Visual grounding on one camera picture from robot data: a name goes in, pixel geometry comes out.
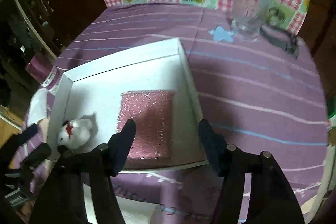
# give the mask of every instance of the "blue star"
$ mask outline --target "blue star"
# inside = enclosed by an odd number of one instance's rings
[[[209,34],[213,36],[213,40],[221,41],[225,40],[226,42],[233,42],[232,36],[235,34],[233,31],[226,31],[222,26],[217,26],[215,30],[210,30]]]

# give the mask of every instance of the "open cardboard box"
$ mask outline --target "open cardboard box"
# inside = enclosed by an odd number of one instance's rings
[[[57,161],[57,135],[65,120],[88,117],[93,121],[89,141],[76,153],[107,143],[117,130],[122,93],[173,90],[171,160],[165,166],[132,166],[125,172],[177,170],[206,164],[199,141],[203,118],[194,81],[178,38],[117,52],[65,72],[60,81],[48,128],[50,160]]]

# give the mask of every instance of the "striped tablecloth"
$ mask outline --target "striped tablecloth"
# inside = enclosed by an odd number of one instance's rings
[[[214,130],[245,152],[270,151],[300,204],[316,194],[326,156],[326,107],[309,50],[297,60],[259,37],[215,42],[209,30],[229,29],[223,12],[184,5],[143,4],[107,8],[55,62],[65,72],[124,49],[179,37],[191,68],[203,114]],[[48,108],[53,96],[48,97]],[[28,151],[41,141],[28,144]],[[23,151],[18,157],[23,158]],[[246,183],[240,222],[249,200]],[[162,204],[163,223],[209,222],[221,179],[208,165],[151,174],[119,174],[115,192]]]

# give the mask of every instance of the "plush toy ear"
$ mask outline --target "plush toy ear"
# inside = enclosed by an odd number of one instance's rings
[[[65,120],[62,126],[66,126],[70,122],[69,120]]]

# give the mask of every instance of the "drinking glass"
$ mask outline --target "drinking glass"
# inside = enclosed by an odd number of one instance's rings
[[[266,22],[269,3],[263,0],[233,0],[232,29],[242,36],[255,40]]]

